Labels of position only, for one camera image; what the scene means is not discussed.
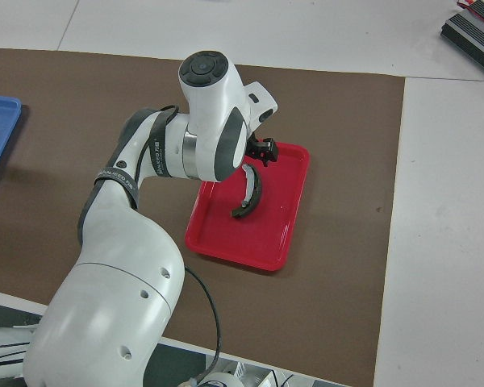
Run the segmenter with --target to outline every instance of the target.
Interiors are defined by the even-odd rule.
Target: brown cardboard surface
[[[23,117],[0,161],[0,292],[49,303],[79,254],[77,219],[124,121],[178,104],[179,61],[0,49],[0,94]],[[258,131],[309,150],[288,262],[277,273],[189,251],[198,181],[147,180],[140,213],[176,240],[210,286],[223,351],[346,385],[371,386],[378,344],[404,79],[239,67],[278,113]],[[233,235],[250,243],[258,235]],[[215,345],[200,288],[187,280],[165,336]]]

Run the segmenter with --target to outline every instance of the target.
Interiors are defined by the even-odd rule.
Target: red tray
[[[231,211],[245,196],[245,172],[238,169],[221,183],[203,182],[186,229],[186,246],[194,252],[274,271],[287,259],[310,156],[305,148],[277,143],[278,161],[266,168],[244,158],[262,180],[261,200],[245,218]]]

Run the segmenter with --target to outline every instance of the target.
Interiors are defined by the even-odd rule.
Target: black cable
[[[22,363],[22,362],[23,362],[23,359],[6,360],[6,361],[0,361],[0,365],[18,364],[18,363]]]
[[[273,369],[271,369],[271,371],[273,372],[274,383],[276,383],[276,387],[280,387],[280,385],[277,383],[277,377],[276,377],[275,371]]]
[[[217,313],[217,308],[215,308],[215,303],[213,301],[213,298],[210,295],[210,291],[208,290],[207,286],[205,283],[202,281],[202,279],[194,273],[194,271],[189,268],[188,266],[185,266],[185,270],[193,277],[195,280],[201,285],[202,290],[204,290],[204,293],[208,297],[208,301],[210,302],[211,306],[211,311],[213,312],[213,317],[215,319],[215,327],[217,329],[217,345],[215,349],[215,356],[210,364],[210,367],[208,367],[205,371],[199,373],[196,377],[195,380],[199,383],[206,375],[208,375],[215,365],[217,364],[217,360],[219,359],[219,354],[220,354],[220,348],[222,347],[222,335],[220,332],[220,322],[219,322],[219,315]]]
[[[30,344],[30,342],[26,342],[26,343],[14,343],[14,344],[3,344],[3,345],[0,345],[0,348],[19,347],[20,345],[28,345],[28,344]]]
[[[6,355],[1,355],[0,356],[0,359],[3,358],[3,357],[9,357],[9,356],[13,356],[13,355],[19,355],[20,353],[25,353],[27,351],[19,351],[19,352],[13,352],[13,353],[8,353]]]
[[[289,379],[290,379],[291,377],[293,377],[293,376],[294,376],[294,375],[290,375],[289,377],[287,377],[287,378],[285,379],[285,381],[283,382],[282,387],[285,387],[285,383],[286,383],[287,381],[289,381]]]

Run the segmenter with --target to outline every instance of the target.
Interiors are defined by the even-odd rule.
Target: white tabletop
[[[439,36],[459,10],[1,0],[0,48],[171,59],[211,48],[239,64],[407,77],[375,385],[484,386],[484,70]]]

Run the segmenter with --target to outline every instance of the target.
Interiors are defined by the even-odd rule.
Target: white robotic arm
[[[25,356],[29,387],[141,387],[184,277],[176,244],[136,212],[143,179],[222,181],[239,168],[251,138],[257,147],[248,154],[277,156],[272,141],[255,145],[252,137],[276,102],[258,83],[244,87],[223,54],[190,56],[179,79],[190,114],[175,106],[135,113],[97,177],[79,221],[81,255]]]

